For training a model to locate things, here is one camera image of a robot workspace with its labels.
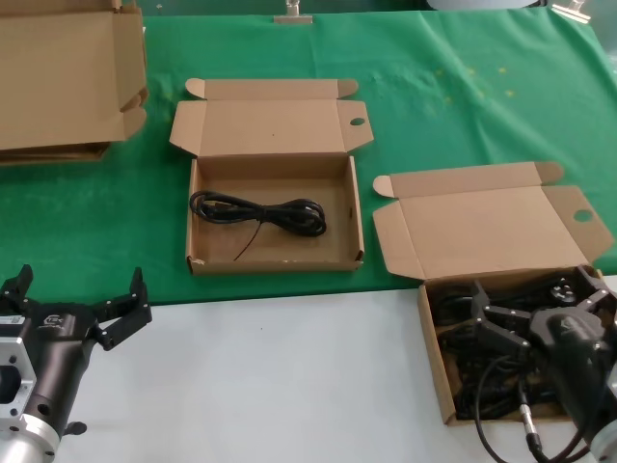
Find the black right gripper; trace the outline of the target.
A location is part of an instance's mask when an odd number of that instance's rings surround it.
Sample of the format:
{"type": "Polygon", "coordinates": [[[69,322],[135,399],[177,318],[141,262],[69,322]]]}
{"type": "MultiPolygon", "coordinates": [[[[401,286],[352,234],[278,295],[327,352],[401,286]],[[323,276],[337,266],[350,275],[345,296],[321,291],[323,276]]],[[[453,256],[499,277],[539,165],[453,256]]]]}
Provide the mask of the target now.
{"type": "Polygon", "coordinates": [[[616,293],[582,265],[576,280],[574,308],[540,311],[532,320],[531,312],[502,306],[527,298],[521,286],[487,292],[475,280],[470,284],[470,315],[473,333],[485,347],[530,350],[532,345],[562,408],[583,437],[593,439],[616,419],[616,400],[606,391],[610,355],[600,320],[616,316],[616,293]],[[523,337],[528,328],[529,341],[523,337]]]}

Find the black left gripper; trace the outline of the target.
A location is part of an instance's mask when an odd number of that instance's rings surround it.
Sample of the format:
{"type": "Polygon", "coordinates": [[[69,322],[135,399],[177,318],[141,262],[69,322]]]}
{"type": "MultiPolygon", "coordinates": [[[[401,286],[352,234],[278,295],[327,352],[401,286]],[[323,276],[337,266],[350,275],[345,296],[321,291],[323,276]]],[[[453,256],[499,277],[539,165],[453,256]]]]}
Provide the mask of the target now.
{"type": "Polygon", "coordinates": [[[94,306],[27,301],[33,270],[24,264],[1,286],[1,314],[23,314],[21,334],[36,376],[25,413],[59,435],[87,429],[69,419],[94,345],[110,351],[152,321],[143,271],[136,267],[126,294],[94,306]]]}

